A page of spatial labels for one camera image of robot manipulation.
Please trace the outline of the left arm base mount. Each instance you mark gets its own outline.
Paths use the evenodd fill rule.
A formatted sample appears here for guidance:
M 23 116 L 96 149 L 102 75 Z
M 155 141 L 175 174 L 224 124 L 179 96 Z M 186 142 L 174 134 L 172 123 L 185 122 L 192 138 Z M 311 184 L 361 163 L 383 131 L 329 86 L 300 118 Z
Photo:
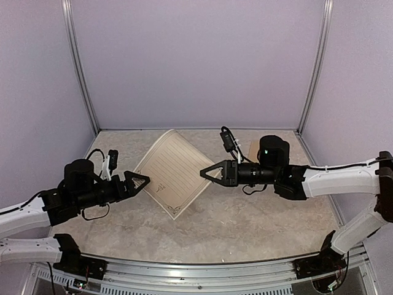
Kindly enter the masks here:
M 55 234 L 53 237 L 57 240 L 61 252 L 60 261 L 53 264 L 55 269 L 86 279 L 103 279 L 107 269 L 105 260 L 82 255 L 77 243 L 69 234 Z

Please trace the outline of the brown kraft envelope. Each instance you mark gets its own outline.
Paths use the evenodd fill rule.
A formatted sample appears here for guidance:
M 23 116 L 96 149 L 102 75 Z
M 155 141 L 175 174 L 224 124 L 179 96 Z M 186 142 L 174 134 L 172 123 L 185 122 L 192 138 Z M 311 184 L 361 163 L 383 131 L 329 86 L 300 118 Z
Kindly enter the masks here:
M 252 162 L 258 162 L 259 149 L 260 149 L 259 140 L 253 140 L 250 144 L 247 158 Z

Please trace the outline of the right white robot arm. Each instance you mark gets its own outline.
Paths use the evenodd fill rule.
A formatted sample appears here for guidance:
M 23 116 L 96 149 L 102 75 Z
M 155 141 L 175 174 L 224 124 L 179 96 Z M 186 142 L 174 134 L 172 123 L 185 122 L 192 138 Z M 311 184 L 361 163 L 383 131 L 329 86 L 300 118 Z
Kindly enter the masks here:
M 326 273 L 338 257 L 392 222 L 392 154 L 381 151 L 378 157 L 342 166 L 312 167 L 289 163 L 290 145 L 275 135 L 259 140 L 257 162 L 223 160 L 200 171 L 200 176 L 224 187 L 272 185 L 280 197 L 304 201 L 323 195 L 372 194 L 366 209 L 338 231 L 326 237 L 314 268 Z

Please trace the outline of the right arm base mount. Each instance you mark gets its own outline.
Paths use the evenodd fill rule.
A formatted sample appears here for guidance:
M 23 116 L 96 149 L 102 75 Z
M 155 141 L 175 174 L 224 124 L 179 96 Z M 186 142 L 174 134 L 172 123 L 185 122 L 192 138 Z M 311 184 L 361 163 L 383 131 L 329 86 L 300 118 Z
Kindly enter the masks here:
M 334 233 L 335 230 L 326 236 L 317 255 L 294 260 L 292 264 L 297 279 L 314 277 L 347 267 L 344 254 L 339 254 L 332 249 Z

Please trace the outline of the aluminium frame post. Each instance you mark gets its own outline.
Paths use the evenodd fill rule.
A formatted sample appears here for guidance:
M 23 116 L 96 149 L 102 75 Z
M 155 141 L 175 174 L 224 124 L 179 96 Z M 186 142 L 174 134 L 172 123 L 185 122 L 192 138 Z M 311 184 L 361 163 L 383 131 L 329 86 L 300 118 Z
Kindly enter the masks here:
M 311 114 L 311 108 L 321 75 L 325 50 L 329 38 L 330 24 L 332 21 L 332 11 L 333 0 L 325 0 L 322 14 L 321 29 L 317 43 L 316 56 L 314 59 L 313 70 L 311 72 L 311 80 L 309 82 L 306 100 L 303 105 L 302 114 L 297 127 L 297 133 L 299 134 L 299 136 L 302 136 L 304 134 L 309 115 Z
M 72 14 L 72 2 L 70 0 L 62 0 L 61 8 L 63 11 L 64 24 L 68 36 L 69 48 L 70 48 L 72 62 L 74 65 L 74 71 L 76 74 L 77 83 L 80 88 L 80 93 L 82 95 L 82 100 L 85 105 L 85 109 L 87 112 L 88 120 L 91 125 L 91 129 L 93 130 L 93 133 L 96 136 L 101 131 L 101 129 L 99 127 L 98 119 L 95 114 L 92 100 L 90 98 L 90 93 L 88 91 L 88 85 L 82 65 L 82 60 L 79 53 L 76 28 L 75 28 L 73 14 Z

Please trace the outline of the right aluminium frame post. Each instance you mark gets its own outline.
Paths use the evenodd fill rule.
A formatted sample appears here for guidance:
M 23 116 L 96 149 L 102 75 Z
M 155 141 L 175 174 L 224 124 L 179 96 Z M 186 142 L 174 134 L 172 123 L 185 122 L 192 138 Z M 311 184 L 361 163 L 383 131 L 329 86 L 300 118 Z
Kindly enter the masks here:
M 303 105 L 302 114 L 297 127 L 297 133 L 299 134 L 299 136 L 302 136 L 304 134 L 309 115 L 311 114 L 311 108 L 321 75 L 325 50 L 329 38 L 330 24 L 332 21 L 332 11 L 333 0 L 325 0 L 322 14 L 321 29 L 317 43 L 316 56 L 314 59 L 313 70 L 311 72 L 311 80 L 309 82 L 306 100 Z

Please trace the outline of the front aluminium rail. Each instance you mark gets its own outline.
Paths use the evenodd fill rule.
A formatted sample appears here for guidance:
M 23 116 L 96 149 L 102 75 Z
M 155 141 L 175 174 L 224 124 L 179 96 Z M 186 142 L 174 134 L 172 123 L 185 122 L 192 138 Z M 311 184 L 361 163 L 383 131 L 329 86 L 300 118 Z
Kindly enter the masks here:
M 257 262 L 178 264 L 105 258 L 99 279 L 33 264 L 23 294 L 377 294 L 363 246 L 329 272 L 302 270 L 312 254 Z

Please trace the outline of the cream lined letter paper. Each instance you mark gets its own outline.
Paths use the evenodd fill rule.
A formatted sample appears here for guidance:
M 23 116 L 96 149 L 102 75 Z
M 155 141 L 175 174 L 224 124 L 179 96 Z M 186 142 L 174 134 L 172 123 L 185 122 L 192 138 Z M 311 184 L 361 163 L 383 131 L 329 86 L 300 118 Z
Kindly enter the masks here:
M 134 172 L 150 178 L 144 191 L 175 220 L 210 185 L 200 171 L 213 164 L 171 129 L 154 142 Z

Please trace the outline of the left aluminium frame post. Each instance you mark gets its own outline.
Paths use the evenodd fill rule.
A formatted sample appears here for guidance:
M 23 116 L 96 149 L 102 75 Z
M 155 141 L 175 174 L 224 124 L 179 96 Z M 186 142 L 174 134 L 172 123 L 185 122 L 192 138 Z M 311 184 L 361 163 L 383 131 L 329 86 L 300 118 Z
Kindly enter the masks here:
M 72 2 L 70 0 L 62 0 L 61 8 L 63 11 L 64 24 L 68 36 L 69 48 L 70 48 L 72 62 L 74 65 L 74 71 L 76 74 L 77 83 L 80 88 L 80 93 L 82 95 L 82 100 L 85 105 L 85 109 L 87 112 L 88 120 L 91 125 L 91 129 L 93 130 L 93 133 L 96 136 L 101 131 L 101 129 L 99 127 L 98 119 L 95 114 L 92 100 L 90 98 L 90 93 L 88 91 L 88 85 L 82 65 L 82 60 L 79 53 L 76 28 L 75 28 L 73 14 L 72 14 Z

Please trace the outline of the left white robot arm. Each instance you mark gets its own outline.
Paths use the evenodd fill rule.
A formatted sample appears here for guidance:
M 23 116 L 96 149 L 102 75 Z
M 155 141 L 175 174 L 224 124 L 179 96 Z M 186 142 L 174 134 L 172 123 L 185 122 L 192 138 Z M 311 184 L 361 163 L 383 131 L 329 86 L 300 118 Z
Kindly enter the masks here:
M 150 183 L 148 176 L 130 171 L 124 177 L 102 179 L 95 174 L 92 161 L 77 159 L 65 166 L 64 178 L 56 188 L 40 191 L 24 203 L 3 209 L 1 264 L 48 262 L 72 273 L 87 270 L 87 259 L 69 234 L 35 240 L 12 236 L 30 229 L 54 227 L 78 217 L 87 208 L 132 198 Z

